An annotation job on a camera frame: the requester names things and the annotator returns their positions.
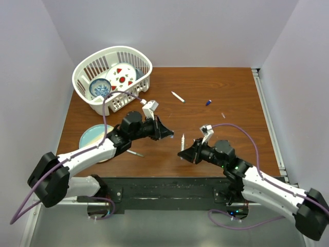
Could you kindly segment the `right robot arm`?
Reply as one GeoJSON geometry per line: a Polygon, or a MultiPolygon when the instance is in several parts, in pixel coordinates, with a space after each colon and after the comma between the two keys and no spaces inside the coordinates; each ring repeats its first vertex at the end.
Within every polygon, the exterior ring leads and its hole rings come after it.
{"type": "Polygon", "coordinates": [[[304,190],[281,182],[239,158],[228,141],[219,140],[213,147],[196,139],[190,148],[178,153],[182,159],[198,164],[201,161],[222,167],[231,182],[229,197],[259,203],[291,221],[304,236],[318,241],[328,226],[328,204],[321,192],[304,190]]]}

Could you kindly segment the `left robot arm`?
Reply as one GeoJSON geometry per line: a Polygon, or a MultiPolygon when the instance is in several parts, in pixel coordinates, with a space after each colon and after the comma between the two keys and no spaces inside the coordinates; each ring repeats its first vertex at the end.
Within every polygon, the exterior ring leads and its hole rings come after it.
{"type": "Polygon", "coordinates": [[[106,197],[106,187],[100,179],[95,175],[78,178],[76,174],[102,160],[121,155],[134,140],[146,137],[160,140],[173,134],[159,116],[143,118],[139,112],[131,111],[101,141],[67,154],[44,154],[27,184],[47,208],[74,196],[87,196],[101,202],[106,197]]]}

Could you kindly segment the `white green-end marker pen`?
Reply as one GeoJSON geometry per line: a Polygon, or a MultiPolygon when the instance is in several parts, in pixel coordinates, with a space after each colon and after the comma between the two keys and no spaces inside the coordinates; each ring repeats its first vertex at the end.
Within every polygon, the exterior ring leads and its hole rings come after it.
{"type": "Polygon", "coordinates": [[[174,97],[176,97],[180,102],[182,102],[182,103],[186,103],[186,101],[185,101],[182,97],[180,97],[178,94],[176,94],[174,91],[171,91],[171,93],[172,93],[172,95],[173,95],[174,97]]]}

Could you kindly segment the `white purple-tip marker pen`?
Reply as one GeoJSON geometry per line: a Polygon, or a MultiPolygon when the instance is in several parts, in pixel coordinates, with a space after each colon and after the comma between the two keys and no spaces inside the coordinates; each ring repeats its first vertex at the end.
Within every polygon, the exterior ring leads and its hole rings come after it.
{"type": "Polygon", "coordinates": [[[181,151],[184,151],[185,149],[185,135],[182,134],[182,137],[181,137],[181,144],[180,144],[180,150],[181,151]]]}

